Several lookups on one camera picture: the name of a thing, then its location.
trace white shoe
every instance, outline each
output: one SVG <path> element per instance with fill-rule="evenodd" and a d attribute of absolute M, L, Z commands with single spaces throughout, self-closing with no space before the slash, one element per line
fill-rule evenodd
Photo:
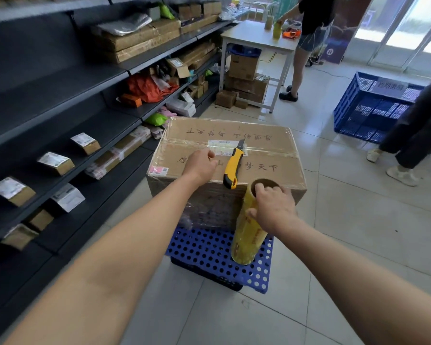
<path fill-rule="evenodd" d="M 366 159 L 370 162 L 377 162 L 378 158 L 380 157 L 381 153 L 383 151 L 381 151 L 380 149 L 372 149 L 369 150 L 367 153 L 367 157 Z"/>
<path fill-rule="evenodd" d="M 402 184 L 408 186 L 417 186 L 419 179 L 414 175 L 413 169 L 409 169 L 406 172 L 401 172 L 397 166 L 389 167 L 386 170 L 386 174 L 391 178 L 399 180 Z"/>

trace tiled floor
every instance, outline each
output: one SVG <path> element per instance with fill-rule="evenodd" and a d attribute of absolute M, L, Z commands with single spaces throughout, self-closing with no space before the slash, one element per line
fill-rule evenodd
<path fill-rule="evenodd" d="M 284 58 L 261 62 L 259 71 L 278 77 Z M 266 123 L 292 129 L 308 191 L 298 205 L 311 226 L 391 269 L 431 294 L 431 156 L 418 167 L 423 177 L 409 188 L 385 175 L 395 164 L 383 155 L 366 161 L 372 145 L 333 132 L 332 111 L 356 70 L 399 75 L 343 63 L 305 70 L 299 101 L 278 101 L 273 114 L 212 105 L 204 118 Z M 401 77 L 427 84 L 425 80 Z M 267 101 L 275 86 L 270 86 Z M 88 243 L 91 244 L 151 198 L 143 180 Z M 170 263 L 151 280 L 122 344 L 361 344 L 310 271 L 276 241 L 269 290 L 239 293 Z"/>

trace blue perforated platform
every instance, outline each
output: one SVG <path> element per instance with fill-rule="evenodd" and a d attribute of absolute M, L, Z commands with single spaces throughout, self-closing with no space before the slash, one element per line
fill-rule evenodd
<path fill-rule="evenodd" d="M 230 249 L 233 240 L 232 231 L 209 229 L 182 229 L 177 227 L 169 243 L 166 255 L 183 263 L 180 266 L 197 272 L 211 274 L 222 284 L 239 284 L 252 287 L 265 294 L 270 279 L 270 262 L 273 253 L 273 238 L 268 237 L 250 265 L 240 265 L 233 261 Z"/>

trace yellow utility knife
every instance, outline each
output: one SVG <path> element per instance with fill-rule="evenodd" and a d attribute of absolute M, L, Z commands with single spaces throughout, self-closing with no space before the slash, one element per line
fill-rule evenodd
<path fill-rule="evenodd" d="M 243 145 L 244 139 L 241 139 L 238 143 L 238 146 L 233 149 L 233 154 L 230 157 L 230 160 L 228 160 L 227 167 L 225 168 L 223 184 L 227 189 L 230 190 L 235 189 L 236 185 L 238 184 L 238 169 L 241 165 L 241 159 L 244 155 Z"/>

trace person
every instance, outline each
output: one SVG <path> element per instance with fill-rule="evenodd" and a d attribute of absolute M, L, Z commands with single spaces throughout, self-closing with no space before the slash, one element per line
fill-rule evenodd
<path fill-rule="evenodd" d="M 118 344 L 188 199 L 212 178 L 214 156 L 190 155 L 182 176 L 82 253 L 5 344 Z M 430 295 L 305 224 L 290 190 L 255 190 L 258 208 L 247 214 L 305 263 L 362 341 L 431 344 Z"/>
<path fill-rule="evenodd" d="M 294 75 L 292 85 L 279 98 L 290 102 L 298 100 L 298 90 L 303 81 L 303 69 L 311 53 L 322 45 L 328 26 L 335 17 L 335 0 L 301 0 L 277 20 L 282 25 L 287 19 L 303 14 L 301 35 L 294 54 Z"/>
<path fill-rule="evenodd" d="M 379 147 L 369 150 L 367 160 L 377 162 L 383 152 L 396 154 L 397 166 L 386 170 L 391 178 L 408 186 L 417 186 L 414 168 L 431 154 L 431 84 L 397 120 Z"/>

